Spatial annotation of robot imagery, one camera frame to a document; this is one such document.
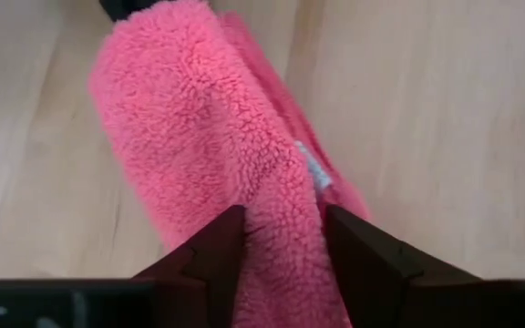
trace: black object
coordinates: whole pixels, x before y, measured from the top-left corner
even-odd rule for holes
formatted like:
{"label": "black object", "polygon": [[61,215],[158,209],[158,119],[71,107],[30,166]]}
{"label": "black object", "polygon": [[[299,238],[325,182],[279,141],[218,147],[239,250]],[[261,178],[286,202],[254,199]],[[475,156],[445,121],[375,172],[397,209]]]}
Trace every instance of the black object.
{"label": "black object", "polygon": [[160,0],[100,0],[113,22],[127,19],[131,13],[149,8]]}
{"label": "black object", "polygon": [[0,281],[0,327],[230,327],[243,224],[231,207],[130,280]]}
{"label": "black object", "polygon": [[525,327],[525,280],[481,280],[337,206],[325,233],[354,327]]}

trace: wooden floor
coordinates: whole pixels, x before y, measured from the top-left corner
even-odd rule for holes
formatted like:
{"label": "wooden floor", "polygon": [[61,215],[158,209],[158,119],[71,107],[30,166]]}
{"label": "wooden floor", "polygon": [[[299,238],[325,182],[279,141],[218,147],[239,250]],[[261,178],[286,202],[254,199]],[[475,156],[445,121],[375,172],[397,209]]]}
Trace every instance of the wooden floor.
{"label": "wooden floor", "polygon": [[[377,225],[525,277],[525,1],[213,6],[252,27]],[[93,0],[0,0],[0,277],[130,276],[162,254],[87,94],[110,27]]]}

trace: towel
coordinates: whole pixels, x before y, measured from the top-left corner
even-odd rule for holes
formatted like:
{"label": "towel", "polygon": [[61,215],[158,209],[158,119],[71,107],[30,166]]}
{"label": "towel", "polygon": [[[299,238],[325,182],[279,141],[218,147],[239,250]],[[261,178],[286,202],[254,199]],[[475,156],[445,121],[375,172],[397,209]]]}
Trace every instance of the towel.
{"label": "towel", "polygon": [[367,218],[237,15],[162,2],[117,23],[89,84],[125,174],[168,248],[246,211],[235,327],[349,324],[325,203]]}

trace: fleece cloth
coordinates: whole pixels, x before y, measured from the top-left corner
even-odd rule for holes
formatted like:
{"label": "fleece cloth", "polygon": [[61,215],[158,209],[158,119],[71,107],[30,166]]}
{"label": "fleece cloth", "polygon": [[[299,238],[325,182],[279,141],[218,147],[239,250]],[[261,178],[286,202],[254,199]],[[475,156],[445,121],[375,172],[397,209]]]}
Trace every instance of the fleece cloth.
{"label": "fleece cloth", "polygon": [[[237,15],[195,0],[132,15],[101,47],[90,91],[168,248],[246,207],[235,327],[349,324],[321,210],[368,213]],[[317,191],[313,161],[328,178]]]}

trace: wooden surface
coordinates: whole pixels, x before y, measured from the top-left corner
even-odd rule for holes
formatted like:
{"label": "wooden surface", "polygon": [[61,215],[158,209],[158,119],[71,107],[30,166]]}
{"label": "wooden surface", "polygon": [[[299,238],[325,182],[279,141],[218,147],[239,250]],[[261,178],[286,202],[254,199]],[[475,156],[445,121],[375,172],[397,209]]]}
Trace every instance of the wooden surface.
{"label": "wooden surface", "polygon": [[[374,222],[525,277],[525,2],[213,0],[237,10]],[[0,0],[0,277],[128,276],[161,254],[86,91],[96,1]]]}

